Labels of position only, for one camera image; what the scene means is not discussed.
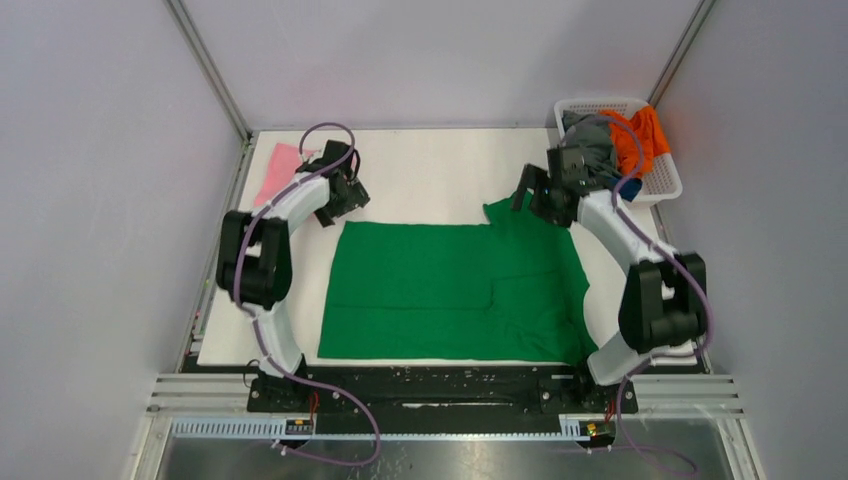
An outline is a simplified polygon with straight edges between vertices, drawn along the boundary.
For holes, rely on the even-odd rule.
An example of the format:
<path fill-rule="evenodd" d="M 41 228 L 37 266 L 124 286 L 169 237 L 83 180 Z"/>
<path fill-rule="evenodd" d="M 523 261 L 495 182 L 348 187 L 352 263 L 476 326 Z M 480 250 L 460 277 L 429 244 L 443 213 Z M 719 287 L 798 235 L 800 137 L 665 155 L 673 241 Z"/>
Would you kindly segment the green t shirt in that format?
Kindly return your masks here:
<path fill-rule="evenodd" d="M 318 356 L 576 364 L 595 352 L 570 232 L 509 199 L 482 211 L 482 224 L 346 224 Z"/>

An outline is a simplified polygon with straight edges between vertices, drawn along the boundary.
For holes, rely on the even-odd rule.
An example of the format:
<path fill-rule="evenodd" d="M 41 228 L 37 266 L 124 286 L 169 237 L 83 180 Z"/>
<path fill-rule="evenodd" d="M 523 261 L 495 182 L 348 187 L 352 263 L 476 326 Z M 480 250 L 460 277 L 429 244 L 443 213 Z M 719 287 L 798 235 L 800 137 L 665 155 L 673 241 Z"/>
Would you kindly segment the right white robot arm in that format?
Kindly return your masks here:
<path fill-rule="evenodd" d="M 653 357 L 707 338 L 711 308 L 704 260 L 651 239 L 618 187 L 589 172 L 578 147 L 548 149 L 545 167 L 526 164 L 511 208 L 528 209 L 558 227 L 581 225 L 625 275 L 617 332 L 578 367 L 583 378 L 575 382 L 573 396 L 583 410 L 601 410 L 613 398 L 612 385 Z"/>

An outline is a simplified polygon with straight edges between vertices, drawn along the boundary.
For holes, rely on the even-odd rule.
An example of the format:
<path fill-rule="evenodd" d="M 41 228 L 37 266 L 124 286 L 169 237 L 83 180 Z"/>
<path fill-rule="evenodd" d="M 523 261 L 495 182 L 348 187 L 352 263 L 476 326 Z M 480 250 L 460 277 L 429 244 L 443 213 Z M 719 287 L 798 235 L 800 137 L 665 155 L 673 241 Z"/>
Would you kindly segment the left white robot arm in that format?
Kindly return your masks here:
<path fill-rule="evenodd" d="M 352 144 L 328 140 L 302 163 L 292 180 L 252 211 L 228 211 L 222 220 L 215 282 L 245 314 L 259 348 L 259 369 L 278 377 L 272 398 L 288 411 L 309 401 L 310 385 L 294 374 L 304 358 L 287 308 L 293 283 L 291 236 L 314 218 L 326 228 L 363 208 L 370 197 L 358 178 Z"/>

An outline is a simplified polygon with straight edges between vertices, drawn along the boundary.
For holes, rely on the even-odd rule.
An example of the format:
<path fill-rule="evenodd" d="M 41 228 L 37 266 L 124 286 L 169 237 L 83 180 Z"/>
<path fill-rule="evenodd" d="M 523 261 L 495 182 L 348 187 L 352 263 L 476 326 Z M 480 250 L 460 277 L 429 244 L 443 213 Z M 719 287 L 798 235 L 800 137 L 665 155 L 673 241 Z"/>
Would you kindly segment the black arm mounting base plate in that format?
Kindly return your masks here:
<path fill-rule="evenodd" d="M 251 413 L 303 414 L 320 434 L 554 434 L 571 415 L 633 414 L 632 387 L 597 386 L 570 366 L 308 366 L 305 384 L 261 373 Z"/>

